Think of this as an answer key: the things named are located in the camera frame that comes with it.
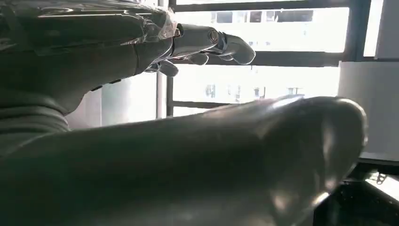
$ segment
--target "dark gray surface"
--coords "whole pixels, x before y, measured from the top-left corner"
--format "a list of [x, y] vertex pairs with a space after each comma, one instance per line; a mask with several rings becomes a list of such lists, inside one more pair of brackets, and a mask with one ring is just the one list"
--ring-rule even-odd
[[38, 133], [1, 159], [2, 225], [298, 223], [339, 185], [365, 144], [356, 104], [301, 98]]
[[375, 58], [399, 59], [399, 1], [384, 0]]

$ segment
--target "clear plastic film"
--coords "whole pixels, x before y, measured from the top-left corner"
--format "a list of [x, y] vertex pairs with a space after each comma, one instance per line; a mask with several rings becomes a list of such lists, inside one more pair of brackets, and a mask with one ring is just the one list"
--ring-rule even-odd
[[51, 55], [173, 37], [173, 12], [147, 2], [0, 0], [0, 53]]

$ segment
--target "window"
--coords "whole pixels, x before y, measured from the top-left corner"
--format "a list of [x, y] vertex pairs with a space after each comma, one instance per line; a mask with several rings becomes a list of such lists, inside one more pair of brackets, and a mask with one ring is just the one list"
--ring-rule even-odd
[[375, 56], [382, 10], [383, 0], [371, 0], [370, 14], [368, 16], [366, 43], [364, 45], [365, 57]]
[[233, 23], [233, 12], [217, 12], [216, 23], [218, 24]]
[[190, 114], [198, 114], [208, 111], [209, 109], [204, 108], [195, 108], [195, 107], [174, 107], [173, 108], [173, 116], [186, 116]]
[[256, 51], [343, 52], [349, 8], [180, 12], [177, 21], [212, 26]]
[[156, 73], [142, 73], [102, 89], [102, 125], [154, 120]]
[[266, 1], [287, 1], [287, 0], [177, 0], [178, 5], [190, 4], [213, 4], [213, 3], [236, 3], [236, 2], [266, 2]]
[[335, 96], [339, 68], [178, 65], [173, 99], [215, 103], [245, 103], [288, 94]]

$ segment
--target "window frame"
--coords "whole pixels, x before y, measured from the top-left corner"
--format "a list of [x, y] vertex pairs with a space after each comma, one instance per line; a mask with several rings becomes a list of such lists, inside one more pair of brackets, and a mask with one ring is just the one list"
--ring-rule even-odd
[[[314, 8], [349, 8], [348, 27], [345, 49], [342, 53], [299, 52], [299, 51], [257, 51], [249, 65], [285, 66], [285, 67], [325, 67], [338, 66], [340, 61], [370, 61], [364, 57], [367, 23], [371, 0], [319, 0], [319, 1], [266, 1], [240, 3], [213, 3], [177, 5], [176, 0], [169, 0], [169, 7], [175, 12], [199, 11], [244, 11], [277, 9], [314, 9]], [[172, 61], [174, 64], [189, 64], [188, 61]], [[210, 56], [208, 65], [238, 65], [235, 61], [223, 61]], [[215, 108], [228, 103], [191, 102], [173, 100], [173, 78], [167, 78], [167, 116], [173, 116], [173, 107]]]

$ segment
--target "robotic arm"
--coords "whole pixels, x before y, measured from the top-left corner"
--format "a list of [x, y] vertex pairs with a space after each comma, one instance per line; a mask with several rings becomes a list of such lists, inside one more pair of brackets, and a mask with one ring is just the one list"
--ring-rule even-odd
[[45, 105], [66, 115], [106, 83], [144, 71], [175, 76], [170, 59], [203, 65], [212, 54], [249, 64], [255, 57], [239, 37], [177, 24], [156, 8], [120, 1], [11, 2], [0, 1], [0, 95], [13, 99], [0, 106]]

